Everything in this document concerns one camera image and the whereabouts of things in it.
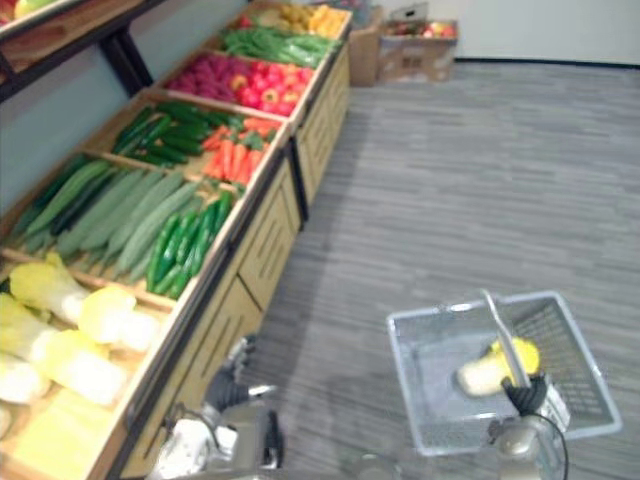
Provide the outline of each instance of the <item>shelf bracket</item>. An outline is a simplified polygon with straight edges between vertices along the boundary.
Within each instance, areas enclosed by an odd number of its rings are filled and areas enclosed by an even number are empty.
[[[136,44],[126,26],[100,41],[100,49],[129,96],[153,83]]]

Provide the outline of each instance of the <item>black cable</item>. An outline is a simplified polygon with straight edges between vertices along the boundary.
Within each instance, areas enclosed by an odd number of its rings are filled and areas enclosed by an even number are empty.
[[[544,415],[540,415],[539,413],[529,413],[529,415],[543,419],[545,422],[551,425],[551,427],[560,437],[560,440],[562,441],[562,451],[564,452],[564,474],[562,475],[562,479],[569,480],[569,450],[567,449],[567,441],[564,438],[564,433],[562,433],[562,430],[560,430],[560,428],[553,421],[551,421]]]
[[[220,450],[220,442],[218,442],[218,437],[216,437],[216,427],[211,424],[211,422],[207,417],[202,415],[200,412],[196,412],[195,410],[188,409],[185,406],[185,404],[182,402],[178,403],[176,407],[186,415],[191,415],[192,417],[204,423],[206,427],[209,429],[209,433],[211,433],[211,437],[213,438],[213,443],[215,444],[216,448]]]

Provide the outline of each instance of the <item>wooden cabinet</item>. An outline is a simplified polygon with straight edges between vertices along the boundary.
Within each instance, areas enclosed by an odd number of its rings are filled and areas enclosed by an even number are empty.
[[[197,410],[209,380],[231,346],[259,330],[300,226],[295,202],[291,171],[285,161],[203,315],[196,320],[180,359],[169,378],[160,380],[166,386],[129,456],[123,478],[144,477],[149,473],[166,439],[162,422],[171,407],[183,402]],[[254,266],[261,269],[261,275],[253,274]]]
[[[306,121],[296,133],[300,170],[309,205],[315,199],[331,158],[348,104],[349,55],[347,46],[343,46]]]

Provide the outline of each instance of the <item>cardboard box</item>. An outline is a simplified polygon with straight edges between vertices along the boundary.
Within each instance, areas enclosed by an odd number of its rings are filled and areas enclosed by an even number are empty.
[[[438,36],[443,26],[446,37]],[[380,38],[378,79],[444,82],[451,77],[457,43],[457,22],[428,21],[426,3],[396,10]]]
[[[353,87],[372,87],[376,83],[383,18],[382,7],[375,7],[369,26],[349,34],[349,64]]]

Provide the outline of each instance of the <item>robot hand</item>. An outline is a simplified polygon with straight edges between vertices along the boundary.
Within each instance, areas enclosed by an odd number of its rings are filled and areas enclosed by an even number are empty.
[[[283,447],[271,446],[274,438],[280,444],[284,441],[276,415],[269,412],[263,402],[257,401],[275,391],[275,387],[249,387],[238,383],[254,347],[254,335],[244,337],[234,345],[209,382],[200,411],[189,410],[182,403],[174,405],[165,419],[167,441],[148,480],[182,478],[207,468],[234,467],[241,461],[251,464],[252,459],[257,466],[272,464],[274,458],[279,459],[276,464],[281,463]],[[255,437],[248,448],[246,442],[241,442],[241,433],[244,437]],[[256,445],[261,445],[262,449],[257,451]]]

